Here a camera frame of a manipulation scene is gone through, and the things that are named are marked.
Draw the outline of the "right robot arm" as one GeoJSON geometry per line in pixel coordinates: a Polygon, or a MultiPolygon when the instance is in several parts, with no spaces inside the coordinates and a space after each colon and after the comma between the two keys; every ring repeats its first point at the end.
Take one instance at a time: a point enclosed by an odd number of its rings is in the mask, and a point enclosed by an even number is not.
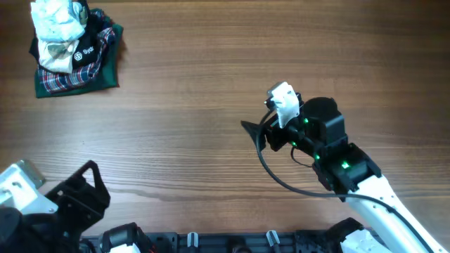
{"type": "Polygon", "coordinates": [[[397,197],[381,168],[356,144],[349,142],[345,121],[332,98],[303,102],[295,95],[291,103],[266,100],[268,112],[260,122],[243,121],[257,156],[270,177],[284,188],[306,196],[338,198],[356,211],[377,233],[377,242],[356,221],[334,229],[333,242],[341,252],[445,252],[445,248],[420,224],[397,197]],[[301,190],[273,173],[262,154],[291,144],[313,158],[311,168],[327,190],[301,190]]]}

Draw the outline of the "light blue striped garment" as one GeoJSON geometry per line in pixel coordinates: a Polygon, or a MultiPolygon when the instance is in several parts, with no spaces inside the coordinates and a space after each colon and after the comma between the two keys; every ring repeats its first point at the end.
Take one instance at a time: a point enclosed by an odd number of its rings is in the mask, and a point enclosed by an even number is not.
{"type": "Polygon", "coordinates": [[[78,1],[36,0],[30,8],[34,30],[41,41],[74,41],[85,33],[88,8],[78,1]]]}

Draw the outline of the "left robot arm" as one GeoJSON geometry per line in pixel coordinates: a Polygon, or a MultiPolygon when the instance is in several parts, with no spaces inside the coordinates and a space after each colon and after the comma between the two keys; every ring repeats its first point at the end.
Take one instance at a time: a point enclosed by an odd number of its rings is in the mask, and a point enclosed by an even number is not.
{"type": "Polygon", "coordinates": [[[2,171],[2,252],[156,252],[136,223],[112,228],[96,242],[83,237],[110,205],[95,162],[89,160],[43,194],[39,189],[45,183],[29,160],[19,160],[2,171]]]}

